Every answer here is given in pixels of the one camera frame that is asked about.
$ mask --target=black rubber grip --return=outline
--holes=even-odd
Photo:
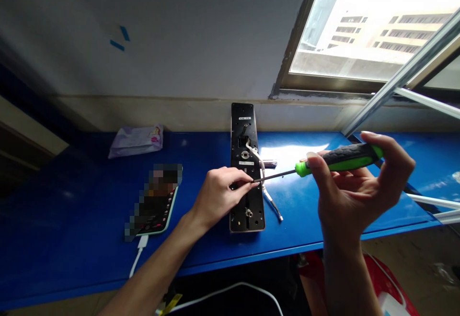
[[[379,160],[377,153],[370,144],[353,144],[337,148],[326,153],[323,159],[327,165],[340,163],[353,158],[372,157],[372,162]]]

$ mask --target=blue table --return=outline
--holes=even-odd
[[[124,242],[124,225],[153,164],[182,163],[183,182],[168,230],[150,237],[138,266],[191,208],[206,172],[230,162],[229,133],[165,133],[160,152],[108,160],[114,136],[83,135],[1,205],[0,310],[119,288],[137,253],[136,240]],[[308,151],[344,145],[340,133],[259,133],[262,156],[278,159],[269,174],[292,169]],[[266,186],[285,220],[266,203],[264,232],[231,234],[225,217],[195,245],[180,275],[322,248],[314,179],[287,175]],[[363,238],[438,224],[403,195]]]
[[[381,134],[393,137],[417,162],[409,179],[413,189],[423,196],[460,202],[460,133]]]

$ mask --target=screwdriver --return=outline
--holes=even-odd
[[[330,171],[349,171],[371,165],[380,160],[382,157],[383,151],[378,146],[371,144],[354,144],[329,151],[322,158],[326,161]],[[253,180],[251,183],[269,180],[294,172],[296,172],[300,177],[310,175],[311,169],[308,166],[308,161],[297,163],[294,170]]]

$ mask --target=white wire connector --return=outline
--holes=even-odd
[[[257,153],[257,151],[252,148],[251,146],[249,146],[249,140],[248,142],[246,143],[246,147],[248,148],[248,150],[250,150],[250,152],[255,155],[257,157],[257,159],[259,160],[260,162],[260,168],[262,170],[262,178],[265,178],[265,164],[264,164],[264,160],[260,157],[260,155]],[[270,201],[271,205],[273,206],[273,208],[275,209],[276,213],[278,214],[278,218],[279,218],[279,221],[283,221],[283,216],[281,215],[280,211],[278,210],[278,207],[276,206],[275,202],[273,201],[272,197],[270,196],[270,194],[268,193],[267,191],[267,188],[265,187],[265,181],[261,181],[260,182],[261,185],[262,185],[262,191],[264,192],[265,196],[267,197],[267,199]]]
[[[148,241],[149,241],[149,235],[143,235],[140,237],[139,244],[138,244],[138,255],[136,256],[136,259],[134,260],[134,263],[133,263],[133,267],[131,268],[131,272],[129,273],[130,278],[134,275],[134,270],[136,269],[136,266],[138,264],[140,254],[142,250],[146,247]]]
[[[271,299],[273,299],[273,301],[274,301],[275,304],[276,304],[276,307],[278,308],[279,314],[280,314],[281,316],[283,316],[283,311],[281,311],[281,307],[279,306],[279,303],[278,303],[278,301],[276,300],[276,298],[275,298],[274,295],[272,295],[270,292],[268,292],[268,291],[266,291],[266,290],[264,290],[264,289],[262,289],[262,288],[260,288],[260,287],[251,285],[251,284],[249,284],[249,283],[247,283],[247,282],[237,282],[236,284],[233,284],[233,285],[231,285],[231,286],[229,286],[229,287],[226,287],[226,288],[224,288],[224,289],[222,289],[222,290],[218,290],[218,291],[212,292],[212,293],[210,293],[210,294],[208,294],[208,295],[205,295],[204,297],[201,297],[201,298],[192,300],[192,301],[187,302],[187,303],[184,303],[184,304],[180,304],[180,305],[175,306],[174,308],[172,308],[172,310],[171,310],[170,312],[177,311],[177,310],[183,309],[183,308],[185,308],[185,307],[188,307],[188,306],[190,306],[190,305],[193,305],[193,304],[202,302],[202,301],[204,301],[205,299],[208,299],[209,297],[215,296],[215,295],[217,295],[217,294],[219,294],[219,293],[226,292],[226,291],[231,290],[232,288],[235,288],[235,287],[237,287],[237,286],[248,286],[248,287],[251,287],[251,288],[253,288],[253,289],[255,289],[255,290],[259,291],[259,292],[262,292],[263,294],[266,294],[266,295],[269,296]]]

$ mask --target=white charging cable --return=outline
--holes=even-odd
[[[131,268],[131,272],[129,273],[130,278],[134,275],[134,270],[136,269],[136,266],[138,264],[140,254],[142,253],[142,250],[146,247],[148,241],[149,241],[149,235],[143,235],[140,237],[139,244],[138,244],[138,255],[136,256],[136,259],[134,260],[134,263],[133,263],[133,267]]]
[[[251,285],[250,283],[247,283],[247,282],[237,282],[236,284],[233,284],[233,285],[231,285],[231,286],[229,286],[229,287],[226,287],[226,288],[224,288],[224,289],[222,289],[222,290],[218,290],[218,291],[212,292],[212,293],[210,293],[210,294],[207,294],[207,295],[205,295],[204,297],[201,297],[201,298],[192,300],[192,301],[187,302],[187,303],[184,303],[184,304],[177,305],[177,306],[175,306],[174,308],[172,308],[172,310],[170,311],[170,313],[173,312],[173,311],[177,311],[177,310],[183,309],[183,308],[188,307],[188,306],[190,306],[190,305],[193,305],[193,304],[202,302],[202,301],[204,301],[205,299],[208,299],[209,297],[215,296],[215,295],[217,295],[217,294],[219,294],[219,293],[224,293],[224,292],[226,292],[226,291],[228,291],[228,290],[231,290],[232,288],[235,288],[235,287],[237,287],[237,286],[248,286],[248,287],[251,287],[251,288],[253,288],[253,289],[255,289],[255,290],[259,291],[259,292],[262,292],[263,294],[266,294],[266,295],[269,296],[271,299],[273,299],[273,301],[274,301],[275,304],[276,304],[276,307],[278,308],[279,314],[280,314],[281,316],[283,316],[283,311],[281,311],[281,307],[279,306],[279,303],[278,303],[278,301],[276,300],[276,298],[275,298],[274,295],[272,295],[270,292],[268,292],[268,291],[266,291],[266,290],[264,290],[264,289],[262,289],[262,288],[260,288],[260,287]]]
[[[265,178],[265,164],[264,164],[264,160],[260,157],[260,155],[257,153],[257,151],[252,148],[251,146],[249,146],[249,140],[248,142],[246,143],[246,147],[248,148],[248,150],[250,150],[250,152],[257,157],[257,159],[259,160],[260,162],[260,168],[262,170],[262,178]],[[264,192],[265,196],[267,197],[267,199],[270,201],[270,203],[272,204],[273,208],[275,209],[276,213],[278,214],[278,219],[279,221],[283,221],[283,216],[281,215],[280,211],[278,210],[278,207],[276,206],[275,202],[273,201],[272,197],[270,196],[270,194],[268,193],[267,191],[267,188],[265,187],[265,181],[261,181],[260,182],[261,185],[262,185],[262,191]]]
[[[383,269],[382,266],[380,266],[379,262],[375,259],[375,257],[373,257],[371,254],[369,254],[367,251],[365,251],[364,249],[362,249],[363,252],[365,254],[367,254],[374,262],[375,264],[380,268],[380,270],[383,272],[383,274],[385,274],[387,276],[387,278],[391,281],[391,283],[393,284],[393,286],[396,288],[396,290],[399,292],[399,295],[401,296],[401,299],[402,299],[402,307],[404,308],[404,310],[406,309],[407,307],[407,303],[406,303],[406,300],[404,299],[404,296],[403,296],[403,293],[401,292],[401,290],[399,289],[398,285],[396,285],[396,283],[393,281],[393,279],[388,275],[388,273]]]

